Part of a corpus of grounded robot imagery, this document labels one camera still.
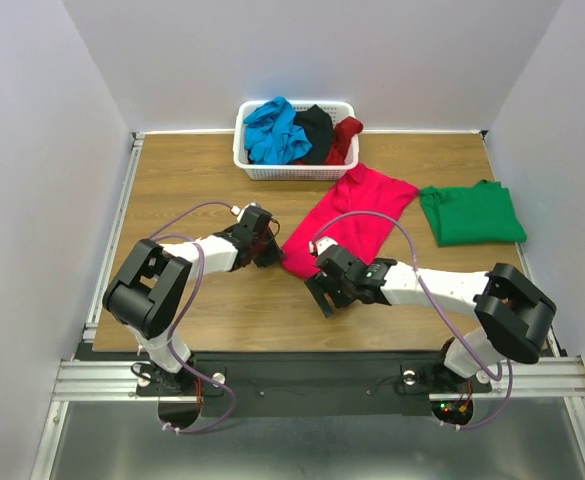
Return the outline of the pink red t shirt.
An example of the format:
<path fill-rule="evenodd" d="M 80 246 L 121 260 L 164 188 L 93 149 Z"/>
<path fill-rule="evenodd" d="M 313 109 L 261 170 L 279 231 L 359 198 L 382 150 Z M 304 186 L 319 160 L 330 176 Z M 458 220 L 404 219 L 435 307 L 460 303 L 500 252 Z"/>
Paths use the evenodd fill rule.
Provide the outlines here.
<path fill-rule="evenodd" d="M 371 262 L 394 224 L 418 196 L 416 186 L 363 164 L 349 170 L 310 210 L 284 243 L 283 269 L 303 280 L 317 273 L 309 245 L 315 236 L 330 237 L 364 262 Z"/>

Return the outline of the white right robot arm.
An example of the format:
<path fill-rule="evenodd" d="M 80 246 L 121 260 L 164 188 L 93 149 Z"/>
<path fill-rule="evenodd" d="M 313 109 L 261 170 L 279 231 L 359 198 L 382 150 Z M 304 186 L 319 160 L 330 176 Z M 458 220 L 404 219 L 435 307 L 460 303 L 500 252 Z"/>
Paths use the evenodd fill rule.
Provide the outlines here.
<path fill-rule="evenodd" d="M 504 360 L 538 362 L 557 306 L 516 267 L 498 263 L 487 272 L 421 269 L 393 259 L 366 263 L 329 237 L 311 243 L 317 273 L 306 285 L 324 315 L 354 302 L 386 306 L 432 307 L 441 317 L 455 312 L 479 326 L 453 338 L 432 366 L 435 384 L 454 390 L 478 372 L 498 380 L 492 371 Z"/>

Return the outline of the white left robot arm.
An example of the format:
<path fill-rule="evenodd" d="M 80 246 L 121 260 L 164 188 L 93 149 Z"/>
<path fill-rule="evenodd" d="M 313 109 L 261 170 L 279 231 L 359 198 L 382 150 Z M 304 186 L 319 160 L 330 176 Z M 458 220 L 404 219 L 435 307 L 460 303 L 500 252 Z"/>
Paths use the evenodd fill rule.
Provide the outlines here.
<path fill-rule="evenodd" d="M 281 261 L 282 251 L 272 227 L 273 215 L 257 204 L 232 206 L 236 222 L 229 227 L 178 244 L 163 229 L 139 240 L 110 280 L 102 307 L 124 325 L 147 352 L 150 365 L 133 369 L 147 384 L 159 384 L 174 394 L 189 393 L 200 384 L 190 362 L 189 347 L 176 335 L 183 318 L 179 309 L 189 280 L 195 281 L 184 305 L 188 309 L 208 274 L 233 272 L 254 264 L 266 268 Z"/>

